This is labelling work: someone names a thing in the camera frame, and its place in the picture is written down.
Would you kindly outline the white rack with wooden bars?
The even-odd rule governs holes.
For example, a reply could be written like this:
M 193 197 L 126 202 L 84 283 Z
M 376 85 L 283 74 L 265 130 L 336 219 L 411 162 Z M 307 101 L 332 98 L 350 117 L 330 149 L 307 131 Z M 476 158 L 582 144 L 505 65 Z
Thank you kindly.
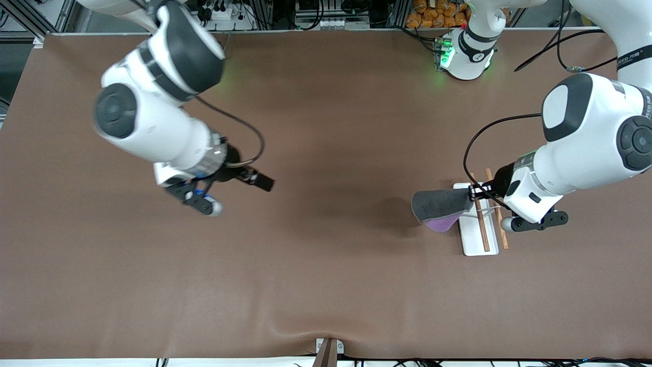
M 492 199 L 475 201 L 458 220 L 465 256 L 498 255 L 508 249 L 507 233 L 501 227 L 500 207 Z

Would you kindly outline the white terminal block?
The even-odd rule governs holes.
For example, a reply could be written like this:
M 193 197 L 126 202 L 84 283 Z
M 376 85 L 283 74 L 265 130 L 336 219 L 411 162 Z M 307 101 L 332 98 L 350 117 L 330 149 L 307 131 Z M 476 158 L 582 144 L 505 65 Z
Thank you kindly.
M 360 18 L 324 18 L 316 27 L 321 31 L 357 31 L 368 30 L 371 24 Z

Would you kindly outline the brown table mat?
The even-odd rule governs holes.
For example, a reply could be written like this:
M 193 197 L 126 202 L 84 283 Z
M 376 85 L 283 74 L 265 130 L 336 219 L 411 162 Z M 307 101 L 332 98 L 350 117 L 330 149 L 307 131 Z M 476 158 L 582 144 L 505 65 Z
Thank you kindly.
M 553 31 L 509 30 L 475 81 L 400 31 L 236 34 L 205 100 L 254 124 L 271 192 L 208 218 L 94 130 L 100 77 L 143 36 L 49 36 L 0 128 L 0 359 L 652 358 L 652 172 L 558 204 L 569 222 L 465 256 L 415 191 L 465 180 L 487 123 L 540 111 Z

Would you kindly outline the white power strip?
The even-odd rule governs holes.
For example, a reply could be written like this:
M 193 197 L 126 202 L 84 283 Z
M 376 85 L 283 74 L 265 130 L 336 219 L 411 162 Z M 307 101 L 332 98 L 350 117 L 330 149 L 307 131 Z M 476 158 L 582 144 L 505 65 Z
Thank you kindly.
M 197 0 L 197 6 L 198 21 L 208 31 L 259 29 L 249 5 L 234 0 Z

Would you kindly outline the grey and purple towel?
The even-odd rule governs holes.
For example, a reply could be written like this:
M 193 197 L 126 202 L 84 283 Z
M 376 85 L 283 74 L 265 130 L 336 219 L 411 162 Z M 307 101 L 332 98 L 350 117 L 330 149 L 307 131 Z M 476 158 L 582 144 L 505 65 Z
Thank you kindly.
M 411 199 L 415 218 L 435 232 L 447 232 L 472 206 L 468 189 L 417 191 Z

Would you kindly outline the aluminium frame profile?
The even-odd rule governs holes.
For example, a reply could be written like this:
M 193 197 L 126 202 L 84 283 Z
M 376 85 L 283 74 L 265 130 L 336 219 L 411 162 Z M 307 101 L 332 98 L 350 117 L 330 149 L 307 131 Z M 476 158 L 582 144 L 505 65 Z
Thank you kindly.
M 0 0 L 0 44 L 42 48 L 47 35 L 74 27 L 75 0 Z

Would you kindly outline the pile of orange items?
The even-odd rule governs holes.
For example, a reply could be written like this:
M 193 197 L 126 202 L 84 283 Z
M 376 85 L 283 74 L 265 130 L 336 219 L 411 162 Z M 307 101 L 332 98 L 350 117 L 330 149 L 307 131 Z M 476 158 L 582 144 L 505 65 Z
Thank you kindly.
M 411 0 L 404 27 L 463 28 L 471 18 L 471 7 L 464 0 Z

